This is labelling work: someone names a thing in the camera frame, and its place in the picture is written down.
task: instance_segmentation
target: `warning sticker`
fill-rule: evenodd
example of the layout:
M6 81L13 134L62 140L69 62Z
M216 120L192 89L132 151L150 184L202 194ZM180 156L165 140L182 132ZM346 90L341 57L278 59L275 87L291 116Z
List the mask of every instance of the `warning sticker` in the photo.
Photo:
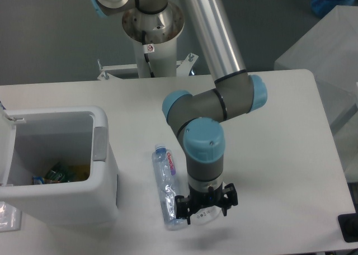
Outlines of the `warning sticker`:
M143 45L143 51L145 54L153 53L154 52L154 44Z

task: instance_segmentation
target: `white tabletop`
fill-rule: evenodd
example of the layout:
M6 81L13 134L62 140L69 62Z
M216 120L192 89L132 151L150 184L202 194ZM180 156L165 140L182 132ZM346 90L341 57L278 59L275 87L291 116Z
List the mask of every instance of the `white tabletop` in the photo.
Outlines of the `white tabletop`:
M267 104L222 123L224 181L239 205L204 226L163 226L151 153L164 142L185 176L185 156L161 111L176 89L213 88L210 76L0 86L8 109L97 105L109 119L120 170L119 218L109 224L47 226L23 215L0 235L1 254L289 254L357 248L345 243L337 216L354 212L313 75L258 73Z

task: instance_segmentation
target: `robotic arm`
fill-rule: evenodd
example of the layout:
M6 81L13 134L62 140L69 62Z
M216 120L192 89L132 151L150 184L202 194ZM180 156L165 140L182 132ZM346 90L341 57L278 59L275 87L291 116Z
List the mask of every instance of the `robotic arm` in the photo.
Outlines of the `robotic arm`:
M101 0L96 1L102 4L101 9L108 7L107 11L114 3L117 6L124 3L115 0L107 6ZM142 7L149 0L131 1L111 10L131 4L149 18L159 17L167 8L167 0L154 2L153 8L148 5L151 3ZM189 224L190 216L202 208L215 205L226 216L227 210L237 205L234 184L223 188L225 140L219 123L262 107L267 101L267 91L259 76L246 72L222 1L186 0L186 3L216 86L196 96L175 91L163 101L163 113L186 155L190 194L176 196L175 203L177 218L187 219ZM174 21L167 23L167 27L174 27Z
M176 75L176 38L184 27L181 10L168 0L91 0L101 17L124 12L139 78Z

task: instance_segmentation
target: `white plastic bin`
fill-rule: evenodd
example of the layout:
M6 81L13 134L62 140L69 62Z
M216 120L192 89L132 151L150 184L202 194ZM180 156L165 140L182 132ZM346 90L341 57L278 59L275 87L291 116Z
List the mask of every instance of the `white plastic bin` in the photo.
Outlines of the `white plastic bin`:
M118 167L101 108L0 111L0 201L47 224L116 219ZM58 162L88 165L89 177L32 185L33 176L44 176Z

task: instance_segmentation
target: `plastic water bottle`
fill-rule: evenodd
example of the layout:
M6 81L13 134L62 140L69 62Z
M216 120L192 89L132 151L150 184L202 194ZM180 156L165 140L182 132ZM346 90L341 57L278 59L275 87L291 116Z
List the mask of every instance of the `plastic water bottle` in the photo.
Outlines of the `plastic water bottle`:
M184 228L187 222L183 219L176 219L174 208L175 196L182 193L176 176L172 152L166 149L164 144L157 144L152 161L166 228L168 230Z

